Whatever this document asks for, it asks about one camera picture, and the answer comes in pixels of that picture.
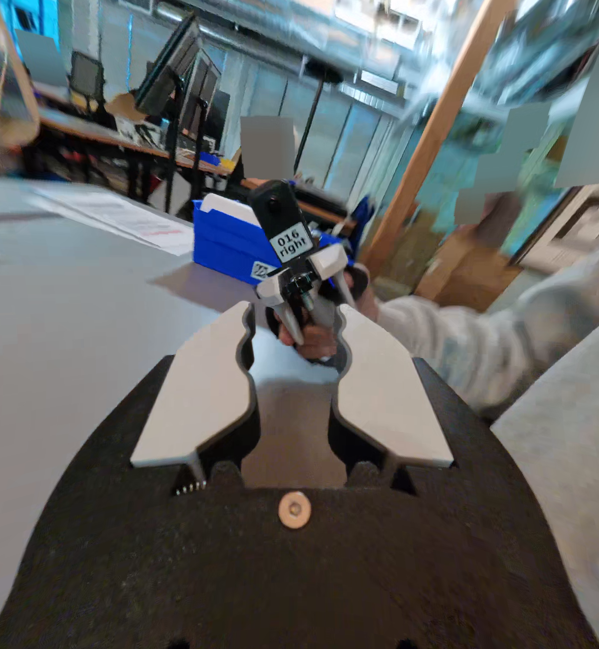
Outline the wooden beam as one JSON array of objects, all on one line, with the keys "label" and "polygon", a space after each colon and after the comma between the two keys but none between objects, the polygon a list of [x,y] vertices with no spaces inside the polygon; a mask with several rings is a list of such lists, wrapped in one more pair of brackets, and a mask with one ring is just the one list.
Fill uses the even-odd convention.
[{"label": "wooden beam", "polygon": [[371,278],[380,274],[391,255],[409,209],[450,133],[467,92],[482,68],[502,22],[516,5],[516,1],[482,3],[375,236],[360,254],[360,262],[367,267]]}]

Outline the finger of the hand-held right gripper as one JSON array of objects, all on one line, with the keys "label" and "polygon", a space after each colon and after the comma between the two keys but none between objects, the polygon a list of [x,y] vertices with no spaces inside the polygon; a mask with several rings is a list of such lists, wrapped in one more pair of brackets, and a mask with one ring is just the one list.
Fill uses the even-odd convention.
[{"label": "finger of the hand-held right gripper", "polygon": [[345,270],[348,257],[343,247],[320,248],[308,259],[314,278],[308,292],[308,314],[321,327],[331,329],[336,307],[356,307]]},{"label": "finger of the hand-held right gripper", "polygon": [[262,304],[278,316],[295,345],[304,345],[302,326],[295,315],[286,287],[290,285],[291,270],[280,270],[260,282],[256,294]]}]

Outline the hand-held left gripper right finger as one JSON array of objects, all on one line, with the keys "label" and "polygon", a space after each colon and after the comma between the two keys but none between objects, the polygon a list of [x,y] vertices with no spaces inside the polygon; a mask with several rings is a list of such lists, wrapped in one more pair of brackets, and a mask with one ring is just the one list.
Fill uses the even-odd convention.
[{"label": "hand-held left gripper right finger", "polygon": [[407,349],[344,304],[335,312],[338,379],[328,444],[347,477],[368,463],[392,482],[407,466],[450,468],[454,456]]}]

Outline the blue storage bin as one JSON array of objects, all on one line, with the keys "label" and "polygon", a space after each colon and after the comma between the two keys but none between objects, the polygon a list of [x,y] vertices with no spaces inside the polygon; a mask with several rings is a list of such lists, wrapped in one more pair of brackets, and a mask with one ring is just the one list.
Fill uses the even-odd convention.
[{"label": "blue storage bin", "polygon": [[263,230],[194,204],[194,262],[234,279],[257,285],[281,264]]}]

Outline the black pole stand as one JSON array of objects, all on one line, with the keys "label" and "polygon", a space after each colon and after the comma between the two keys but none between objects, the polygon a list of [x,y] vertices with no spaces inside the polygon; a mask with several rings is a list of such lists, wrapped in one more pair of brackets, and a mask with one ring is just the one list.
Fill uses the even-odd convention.
[{"label": "black pole stand", "polygon": [[297,153],[295,156],[295,162],[294,162],[294,174],[296,175],[301,159],[303,157],[304,149],[306,147],[306,142],[308,140],[311,126],[314,122],[314,118],[316,115],[316,112],[318,110],[318,106],[321,100],[321,96],[323,94],[323,90],[325,86],[338,86],[343,83],[344,81],[344,76],[342,72],[337,69],[335,66],[332,64],[322,61],[318,58],[311,57],[307,59],[306,63],[304,64],[303,68],[304,72],[311,78],[317,80],[318,82],[318,87],[317,90],[314,94],[314,98],[311,103],[311,108],[308,113],[308,118],[306,120],[306,124],[304,126],[304,130],[300,139],[299,146],[297,148]]}]

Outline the person's right hand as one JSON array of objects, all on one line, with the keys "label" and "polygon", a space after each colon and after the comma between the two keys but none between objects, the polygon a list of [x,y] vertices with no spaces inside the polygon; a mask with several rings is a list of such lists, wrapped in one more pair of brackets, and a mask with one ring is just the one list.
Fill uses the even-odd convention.
[{"label": "person's right hand", "polygon": [[[358,311],[373,322],[378,321],[379,306],[373,285],[369,284],[356,302]],[[294,348],[297,353],[308,361],[326,361],[335,355],[337,349],[336,335],[332,328],[315,324],[311,316],[302,308],[304,345],[297,345],[294,338],[281,322],[278,314],[274,318],[279,324],[277,338],[286,346]]]}]

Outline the white plastic insert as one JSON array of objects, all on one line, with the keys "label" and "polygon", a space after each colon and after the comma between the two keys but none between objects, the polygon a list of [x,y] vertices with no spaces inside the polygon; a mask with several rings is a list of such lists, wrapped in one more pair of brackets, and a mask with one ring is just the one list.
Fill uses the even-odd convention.
[{"label": "white plastic insert", "polygon": [[261,227],[252,207],[246,203],[229,199],[223,195],[218,195],[217,193],[208,193],[200,202],[199,209],[203,212],[211,212],[215,210],[243,221],[244,223],[252,224],[257,228]]}]

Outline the framed marker poster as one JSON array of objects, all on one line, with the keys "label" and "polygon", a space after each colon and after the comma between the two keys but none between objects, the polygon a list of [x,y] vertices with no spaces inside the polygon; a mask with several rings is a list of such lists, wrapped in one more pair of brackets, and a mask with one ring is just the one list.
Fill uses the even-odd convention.
[{"label": "framed marker poster", "polygon": [[599,184],[573,188],[514,255],[512,263],[552,274],[599,249]]}]

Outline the black office chair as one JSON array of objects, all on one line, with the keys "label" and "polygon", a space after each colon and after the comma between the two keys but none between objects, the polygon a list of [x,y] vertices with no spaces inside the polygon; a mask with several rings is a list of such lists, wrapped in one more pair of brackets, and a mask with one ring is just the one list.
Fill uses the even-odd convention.
[{"label": "black office chair", "polygon": [[101,61],[79,51],[72,52],[70,63],[69,90],[84,98],[86,113],[91,114],[93,102],[97,108],[104,103],[103,65]]}]

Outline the black monitor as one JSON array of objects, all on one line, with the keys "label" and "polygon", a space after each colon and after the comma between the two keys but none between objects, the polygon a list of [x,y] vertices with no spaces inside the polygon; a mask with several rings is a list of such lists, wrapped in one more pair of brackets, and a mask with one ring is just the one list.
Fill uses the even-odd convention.
[{"label": "black monitor", "polygon": [[205,115],[213,103],[214,94],[219,88],[222,70],[214,63],[203,48],[200,48],[186,80],[182,111],[179,120],[179,132],[182,136],[195,141],[205,107]]},{"label": "black monitor", "polygon": [[134,95],[134,107],[145,116],[159,116],[172,93],[183,86],[201,46],[199,22],[187,15],[168,38]]}]

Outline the printed paper sheet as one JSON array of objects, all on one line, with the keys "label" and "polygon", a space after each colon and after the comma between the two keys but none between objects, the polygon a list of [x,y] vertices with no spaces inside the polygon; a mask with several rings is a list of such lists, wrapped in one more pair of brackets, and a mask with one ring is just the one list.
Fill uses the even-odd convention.
[{"label": "printed paper sheet", "polygon": [[192,226],[106,191],[35,190],[34,207],[119,237],[157,248],[174,256],[193,252]]}]

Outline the cardboard box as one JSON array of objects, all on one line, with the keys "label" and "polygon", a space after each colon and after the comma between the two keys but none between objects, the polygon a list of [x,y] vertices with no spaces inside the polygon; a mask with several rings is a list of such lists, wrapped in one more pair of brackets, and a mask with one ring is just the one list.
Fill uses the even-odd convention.
[{"label": "cardboard box", "polygon": [[454,232],[438,248],[414,294],[441,307],[483,313],[521,273],[522,268],[511,264],[498,248]]}]

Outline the black star knob screw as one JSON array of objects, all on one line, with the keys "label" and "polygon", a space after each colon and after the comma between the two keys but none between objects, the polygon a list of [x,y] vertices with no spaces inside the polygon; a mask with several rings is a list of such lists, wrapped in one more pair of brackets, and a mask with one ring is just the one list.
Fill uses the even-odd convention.
[{"label": "black star knob screw", "polygon": [[307,312],[314,309],[314,298],[311,292],[314,289],[314,283],[317,275],[314,272],[302,272],[292,274],[288,280],[284,281],[281,289],[282,297],[291,308],[304,308]]}]

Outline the person's right forearm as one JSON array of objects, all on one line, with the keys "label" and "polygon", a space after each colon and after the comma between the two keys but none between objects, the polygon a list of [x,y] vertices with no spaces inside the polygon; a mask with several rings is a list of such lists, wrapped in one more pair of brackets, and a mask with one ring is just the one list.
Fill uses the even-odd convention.
[{"label": "person's right forearm", "polygon": [[473,411],[495,420],[599,327],[599,249],[497,312],[418,296],[377,302],[377,309],[383,329]]}]

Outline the wooden workbench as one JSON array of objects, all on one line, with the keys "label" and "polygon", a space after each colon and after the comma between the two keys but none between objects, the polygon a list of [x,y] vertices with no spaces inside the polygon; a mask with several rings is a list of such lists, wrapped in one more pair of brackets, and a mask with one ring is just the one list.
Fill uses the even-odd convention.
[{"label": "wooden workbench", "polygon": [[227,178],[231,169],[223,164],[214,165],[199,158],[193,152],[178,149],[174,158],[152,144],[135,142],[131,138],[100,126],[92,121],[68,115],[62,111],[39,107],[40,126],[36,139],[23,146],[23,154],[28,172],[39,170],[39,152],[62,154],[68,150],[79,158],[65,158],[64,163],[79,162],[85,183],[90,183],[92,173],[101,175],[93,166],[93,160],[105,158],[123,160],[127,164],[127,196],[141,203],[148,203],[151,195],[151,174],[162,171],[163,180],[172,179],[170,172],[190,169],[196,174],[200,187],[204,187],[204,176],[208,174]]}]

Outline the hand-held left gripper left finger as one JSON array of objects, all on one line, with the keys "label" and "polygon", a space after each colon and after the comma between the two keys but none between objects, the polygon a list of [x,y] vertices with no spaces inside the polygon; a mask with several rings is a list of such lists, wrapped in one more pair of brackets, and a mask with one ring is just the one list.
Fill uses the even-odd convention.
[{"label": "hand-held left gripper left finger", "polygon": [[133,468],[186,466],[204,486],[213,466],[239,465],[260,438],[255,308],[238,302],[174,355],[130,457]]}]

